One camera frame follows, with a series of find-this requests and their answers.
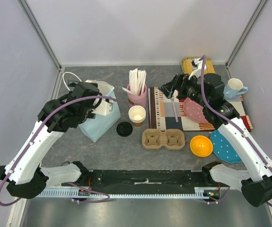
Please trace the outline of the pink polka dot plate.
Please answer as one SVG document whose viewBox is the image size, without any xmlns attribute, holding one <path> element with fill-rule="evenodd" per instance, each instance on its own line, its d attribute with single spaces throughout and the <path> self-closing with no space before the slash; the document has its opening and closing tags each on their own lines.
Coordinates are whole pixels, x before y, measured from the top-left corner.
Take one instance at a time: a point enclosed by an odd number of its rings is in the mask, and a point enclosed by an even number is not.
<svg viewBox="0 0 272 227">
<path fill-rule="evenodd" d="M 203 107 L 190 98 L 186 98 L 183 103 L 183 110 L 186 116 L 196 123 L 208 123 L 203 114 Z"/>
</svg>

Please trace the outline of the light blue paper bag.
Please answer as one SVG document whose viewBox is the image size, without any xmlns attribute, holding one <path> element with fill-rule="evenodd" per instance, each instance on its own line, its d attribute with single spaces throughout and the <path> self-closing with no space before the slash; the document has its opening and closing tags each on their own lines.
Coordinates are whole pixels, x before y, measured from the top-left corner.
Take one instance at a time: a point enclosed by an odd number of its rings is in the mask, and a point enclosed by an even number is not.
<svg viewBox="0 0 272 227">
<path fill-rule="evenodd" d="M 103 96 L 115 98 L 114 87 L 105 81 L 86 80 L 97 83 L 98 89 Z M 93 142 L 96 142 L 121 118 L 118 103 L 114 101 L 113 110 L 107 116 L 95 114 L 93 119 L 86 119 L 79 124 L 81 131 Z"/>
</svg>

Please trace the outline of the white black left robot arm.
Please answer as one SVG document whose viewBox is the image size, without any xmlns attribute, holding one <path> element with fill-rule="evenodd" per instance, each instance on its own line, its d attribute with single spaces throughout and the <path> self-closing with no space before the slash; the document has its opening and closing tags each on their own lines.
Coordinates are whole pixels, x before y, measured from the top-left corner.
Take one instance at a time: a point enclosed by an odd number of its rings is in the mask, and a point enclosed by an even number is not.
<svg viewBox="0 0 272 227">
<path fill-rule="evenodd" d="M 79 161 L 52 168 L 39 164 L 68 129 L 94 118 L 94 102 L 100 94 L 97 83 L 79 82 L 71 92 L 44 105 L 19 153 L 9 164 L 0 166 L 0 180 L 8 183 L 11 196 L 32 199 L 46 187 L 67 182 L 83 186 L 88 182 L 89 171 Z"/>
</svg>

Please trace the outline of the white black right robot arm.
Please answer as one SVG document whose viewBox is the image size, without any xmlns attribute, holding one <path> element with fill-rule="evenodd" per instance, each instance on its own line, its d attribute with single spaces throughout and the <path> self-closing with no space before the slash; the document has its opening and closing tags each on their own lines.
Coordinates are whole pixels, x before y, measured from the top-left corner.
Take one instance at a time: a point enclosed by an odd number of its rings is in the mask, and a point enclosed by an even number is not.
<svg viewBox="0 0 272 227">
<path fill-rule="evenodd" d="M 252 206 L 259 207 L 272 199 L 272 160 L 248 132 L 238 111 L 224 99 L 224 86 L 220 75 L 214 73 L 200 78 L 176 74 L 159 90 L 168 99 L 177 91 L 177 99 L 189 98 L 202 106 L 205 119 L 230 143 L 247 168 L 247 172 L 242 172 L 213 162 L 201 174 L 202 183 L 224 183 L 240 191 Z"/>
</svg>

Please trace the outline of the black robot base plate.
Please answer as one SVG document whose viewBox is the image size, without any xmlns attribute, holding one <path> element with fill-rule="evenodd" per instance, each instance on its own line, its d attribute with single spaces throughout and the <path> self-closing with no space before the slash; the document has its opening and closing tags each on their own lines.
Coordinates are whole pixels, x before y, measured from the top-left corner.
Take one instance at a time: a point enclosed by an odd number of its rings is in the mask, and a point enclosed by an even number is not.
<svg viewBox="0 0 272 227">
<path fill-rule="evenodd" d="M 215 187 L 202 171 L 191 170 L 93 170 L 75 182 L 107 194 L 192 193 L 195 187 Z"/>
</svg>

